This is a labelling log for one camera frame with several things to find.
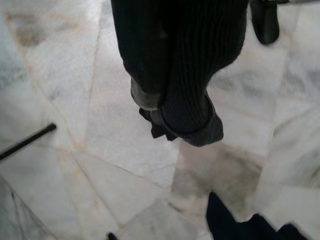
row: marble floor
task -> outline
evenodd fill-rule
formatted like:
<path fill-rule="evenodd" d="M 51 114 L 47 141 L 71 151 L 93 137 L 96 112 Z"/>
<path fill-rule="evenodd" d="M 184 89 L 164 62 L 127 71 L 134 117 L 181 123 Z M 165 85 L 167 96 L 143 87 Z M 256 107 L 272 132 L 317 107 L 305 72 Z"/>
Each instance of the marble floor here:
<path fill-rule="evenodd" d="M 165 137 L 130 96 L 108 0 L 0 0 L 0 239 L 209 240 L 208 193 L 239 221 L 262 213 L 320 240 L 320 4 L 282 5 L 280 38 L 250 21 L 208 86 L 224 139 Z"/>

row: black stick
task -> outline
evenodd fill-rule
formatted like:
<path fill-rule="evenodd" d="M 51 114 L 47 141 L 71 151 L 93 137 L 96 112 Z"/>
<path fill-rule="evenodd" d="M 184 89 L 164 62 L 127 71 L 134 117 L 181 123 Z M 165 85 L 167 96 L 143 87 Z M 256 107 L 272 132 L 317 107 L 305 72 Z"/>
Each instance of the black stick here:
<path fill-rule="evenodd" d="M 16 145 L 11 146 L 4 150 L 4 152 L 0 153 L 0 161 L 9 157 L 11 154 L 14 154 L 16 151 L 19 151 L 23 147 L 27 146 L 28 144 L 34 142 L 38 138 L 42 137 L 43 135 L 55 130 L 57 126 L 54 123 L 51 123 L 50 125 L 46 126 L 44 129 L 38 131 L 34 135 L 22 140 L 21 142 L 18 142 Z"/>

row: black rod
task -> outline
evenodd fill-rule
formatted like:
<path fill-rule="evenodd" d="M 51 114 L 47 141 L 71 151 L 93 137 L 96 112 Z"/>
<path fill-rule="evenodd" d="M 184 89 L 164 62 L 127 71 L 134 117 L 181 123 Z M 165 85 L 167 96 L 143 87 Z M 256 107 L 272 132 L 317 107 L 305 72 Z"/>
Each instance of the black rod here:
<path fill-rule="evenodd" d="M 28 144 L 34 142 L 38 138 L 41 138 L 43 135 L 55 130 L 57 126 L 54 123 L 49 124 L 44 129 L 38 131 L 34 135 L 22 140 L 21 142 L 18 142 L 16 145 L 8 147 L 3 152 L 0 153 L 0 161 L 9 157 L 11 154 L 14 154 L 16 151 L 19 151 L 23 147 L 27 146 Z"/>

